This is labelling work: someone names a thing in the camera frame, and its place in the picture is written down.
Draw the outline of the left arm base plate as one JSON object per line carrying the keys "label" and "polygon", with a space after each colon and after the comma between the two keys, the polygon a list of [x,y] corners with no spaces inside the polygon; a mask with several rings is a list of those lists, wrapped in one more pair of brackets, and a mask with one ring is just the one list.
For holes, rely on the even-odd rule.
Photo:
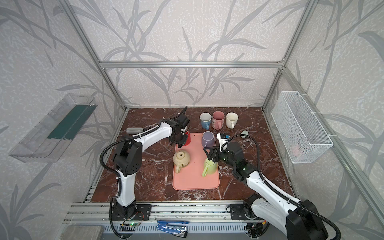
{"label": "left arm base plate", "polygon": [[151,214],[152,205],[138,204],[130,205],[128,207],[120,206],[119,204],[112,205],[109,212],[109,220],[112,221],[148,221]]}

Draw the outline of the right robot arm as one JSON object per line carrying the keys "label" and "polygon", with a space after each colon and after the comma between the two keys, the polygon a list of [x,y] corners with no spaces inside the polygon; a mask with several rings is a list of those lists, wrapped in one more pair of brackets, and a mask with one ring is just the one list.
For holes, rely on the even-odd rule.
{"label": "right robot arm", "polygon": [[312,202],[301,201],[284,192],[268,180],[258,166],[247,162],[239,143],[227,142],[224,147],[224,150],[219,146],[205,147],[204,152],[209,160],[232,167],[235,178],[257,192],[250,198],[253,217],[266,220],[289,240],[327,240],[329,234],[325,224],[335,230],[335,240],[341,239],[340,229],[320,215]]}

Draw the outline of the white mug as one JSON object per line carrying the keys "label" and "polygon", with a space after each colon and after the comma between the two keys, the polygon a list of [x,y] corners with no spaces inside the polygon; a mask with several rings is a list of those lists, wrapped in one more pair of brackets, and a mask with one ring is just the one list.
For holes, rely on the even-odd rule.
{"label": "white mug", "polygon": [[226,126],[229,129],[234,129],[237,122],[238,122],[239,116],[236,113],[228,113],[226,115]]}

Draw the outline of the green mug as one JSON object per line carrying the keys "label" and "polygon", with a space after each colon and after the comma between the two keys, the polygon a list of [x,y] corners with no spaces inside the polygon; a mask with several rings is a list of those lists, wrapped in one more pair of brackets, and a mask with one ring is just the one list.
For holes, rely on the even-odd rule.
{"label": "green mug", "polygon": [[207,175],[214,174],[218,169],[218,163],[213,162],[212,160],[206,159],[204,162],[204,168],[202,172],[202,177]]}

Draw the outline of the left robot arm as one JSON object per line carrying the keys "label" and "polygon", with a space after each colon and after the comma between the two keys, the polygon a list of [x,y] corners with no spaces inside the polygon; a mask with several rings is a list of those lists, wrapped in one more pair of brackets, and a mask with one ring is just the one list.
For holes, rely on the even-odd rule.
{"label": "left robot arm", "polygon": [[[187,107],[184,107],[175,117],[163,118],[154,127],[116,141],[101,152],[99,157],[101,166],[117,176],[118,193],[116,198],[112,199],[112,204],[114,212],[122,218],[129,219],[135,214],[135,178],[142,166],[142,153],[163,139],[168,139],[170,144],[179,147],[186,144],[188,139],[186,132],[190,125],[186,111]],[[113,159],[116,169],[108,167],[104,162],[105,154],[113,147],[116,147]]]}

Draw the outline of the pink mug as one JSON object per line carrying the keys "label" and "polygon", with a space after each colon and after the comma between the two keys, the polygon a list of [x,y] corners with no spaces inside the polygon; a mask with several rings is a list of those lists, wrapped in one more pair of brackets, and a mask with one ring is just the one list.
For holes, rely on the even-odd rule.
{"label": "pink mug", "polygon": [[215,111],[212,115],[212,126],[215,130],[220,130],[224,126],[225,114],[221,111]]}

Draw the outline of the red mug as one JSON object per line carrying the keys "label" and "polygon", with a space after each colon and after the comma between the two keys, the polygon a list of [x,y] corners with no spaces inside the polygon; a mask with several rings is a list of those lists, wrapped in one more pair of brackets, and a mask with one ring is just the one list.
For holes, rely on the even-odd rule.
{"label": "red mug", "polygon": [[188,146],[191,143],[191,136],[190,136],[189,131],[185,132],[185,136],[187,137],[185,146]]}

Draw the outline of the pink plastic tray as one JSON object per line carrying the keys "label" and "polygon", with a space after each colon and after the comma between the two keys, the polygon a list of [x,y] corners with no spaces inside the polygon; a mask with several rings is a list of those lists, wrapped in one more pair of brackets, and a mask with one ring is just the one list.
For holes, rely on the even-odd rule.
{"label": "pink plastic tray", "polygon": [[187,151],[191,160],[190,163],[181,168],[179,173],[174,172],[173,188],[175,190],[205,190],[215,189],[220,185],[219,172],[202,176],[204,170],[204,162],[207,158],[203,146],[203,133],[191,133],[191,143],[187,146],[179,148],[175,146],[175,152],[180,150]]}

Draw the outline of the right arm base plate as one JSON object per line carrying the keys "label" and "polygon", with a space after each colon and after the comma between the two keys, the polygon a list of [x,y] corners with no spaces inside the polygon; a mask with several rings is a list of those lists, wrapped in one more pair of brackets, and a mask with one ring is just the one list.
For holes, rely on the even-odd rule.
{"label": "right arm base plate", "polygon": [[230,204],[226,207],[226,211],[231,215],[231,220],[247,221],[249,218],[246,216],[244,204]]}

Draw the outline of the blue mug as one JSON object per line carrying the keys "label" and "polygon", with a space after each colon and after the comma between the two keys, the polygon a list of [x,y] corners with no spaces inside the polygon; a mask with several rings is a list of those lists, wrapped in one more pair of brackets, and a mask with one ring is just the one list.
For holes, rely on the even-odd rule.
{"label": "blue mug", "polygon": [[212,122],[212,116],[209,113],[202,113],[200,115],[200,123],[203,129],[209,130]]}

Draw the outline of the purple mug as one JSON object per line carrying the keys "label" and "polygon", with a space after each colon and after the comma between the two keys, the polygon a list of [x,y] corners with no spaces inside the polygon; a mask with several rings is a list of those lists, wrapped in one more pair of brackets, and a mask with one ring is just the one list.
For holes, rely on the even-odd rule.
{"label": "purple mug", "polygon": [[215,145],[215,135],[210,132],[206,131],[202,135],[202,146],[205,148],[211,148]]}

